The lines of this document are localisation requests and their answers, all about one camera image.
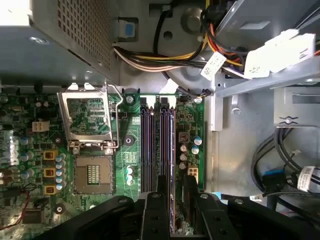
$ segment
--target perforated metal panel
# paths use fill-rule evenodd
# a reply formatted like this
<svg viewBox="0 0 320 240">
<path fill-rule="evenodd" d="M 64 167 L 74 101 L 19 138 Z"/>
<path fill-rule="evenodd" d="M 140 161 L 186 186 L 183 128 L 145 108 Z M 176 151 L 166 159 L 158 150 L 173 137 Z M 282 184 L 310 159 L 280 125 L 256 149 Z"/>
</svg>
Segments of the perforated metal panel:
<svg viewBox="0 0 320 240">
<path fill-rule="evenodd" d="M 56 24 L 110 70 L 110 15 L 107 0 L 58 0 Z"/>
</svg>

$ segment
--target motherboard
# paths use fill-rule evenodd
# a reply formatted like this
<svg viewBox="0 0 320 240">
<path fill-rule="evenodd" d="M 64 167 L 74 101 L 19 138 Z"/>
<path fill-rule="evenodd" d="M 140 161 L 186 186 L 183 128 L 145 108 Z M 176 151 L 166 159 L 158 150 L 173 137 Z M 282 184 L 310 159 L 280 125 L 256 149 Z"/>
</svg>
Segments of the motherboard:
<svg viewBox="0 0 320 240">
<path fill-rule="evenodd" d="M 114 93 L 62 107 L 61 97 L 0 95 L 0 238 L 32 239 L 113 196 L 137 200 L 157 190 L 159 175 L 171 231 L 192 232 L 183 179 L 203 188 L 202 99 Z M 110 141 L 93 141 L 101 136 Z"/>
</svg>

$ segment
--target expansion slot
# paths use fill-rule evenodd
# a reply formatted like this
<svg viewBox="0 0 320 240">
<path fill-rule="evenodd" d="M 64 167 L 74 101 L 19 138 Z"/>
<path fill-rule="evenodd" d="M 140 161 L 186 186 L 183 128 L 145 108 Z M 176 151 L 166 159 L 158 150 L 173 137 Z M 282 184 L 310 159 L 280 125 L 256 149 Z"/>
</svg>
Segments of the expansion slot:
<svg viewBox="0 0 320 240">
<path fill-rule="evenodd" d="M 156 121 L 152 107 L 140 108 L 141 192 L 156 190 Z"/>
<path fill-rule="evenodd" d="M 167 104 L 160 111 L 160 175 L 166 176 L 167 209 L 170 230 L 175 231 L 176 216 L 176 111 Z"/>
</svg>

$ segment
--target sticker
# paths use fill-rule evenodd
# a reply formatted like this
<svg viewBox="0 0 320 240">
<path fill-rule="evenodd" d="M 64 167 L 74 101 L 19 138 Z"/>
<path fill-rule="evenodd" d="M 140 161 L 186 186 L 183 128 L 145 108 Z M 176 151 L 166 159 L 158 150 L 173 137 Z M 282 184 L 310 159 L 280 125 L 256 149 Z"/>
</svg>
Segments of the sticker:
<svg viewBox="0 0 320 240">
<path fill-rule="evenodd" d="M 168 79 L 166 85 L 161 89 L 159 94 L 174 94 L 179 87 L 171 78 Z"/>
<path fill-rule="evenodd" d="M 201 75 L 211 81 L 226 60 L 225 56 L 216 51 L 202 69 Z"/>
<path fill-rule="evenodd" d="M 312 173 L 314 171 L 315 167 L 314 166 L 305 166 L 298 179 L 298 185 L 297 188 L 301 191 L 308 192 L 309 189 L 309 184 L 311 180 Z"/>
<path fill-rule="evenodd" d="M 268 77 L 270 70 L 267 60 L 267 51 L 265 47 L 250 51 L 245 61 L 244 77 L 246 79 Z"/>
</svg>

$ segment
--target red wire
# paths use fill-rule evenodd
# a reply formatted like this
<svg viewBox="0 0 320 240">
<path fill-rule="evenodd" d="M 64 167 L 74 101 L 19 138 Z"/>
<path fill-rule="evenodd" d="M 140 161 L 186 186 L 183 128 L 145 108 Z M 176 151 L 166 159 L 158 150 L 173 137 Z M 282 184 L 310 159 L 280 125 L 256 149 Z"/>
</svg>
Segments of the red wire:
<svg viewBox="0 0 320 240">
<path fill-rule="evenodd" d="M 25 194 L 26 194 L 26 201 L 25 201 L 25 205 L 24 205 L 24 207 L 22 209 L 21 216 L 18 218 L 18 220 L 14 224 L 11 224 L 11 225 L 8 225 L 8 226 L 4 226 L 4 227 L 0 227 L 0 231 L 18 225 L 19 223 L 21 223 L 22 219 L 24 219 L 24 216 L 26 214 L 26 209 L 27 209 L 28 204 L 30 202 L 30 192 L 26 192 Z"/>
</svg>

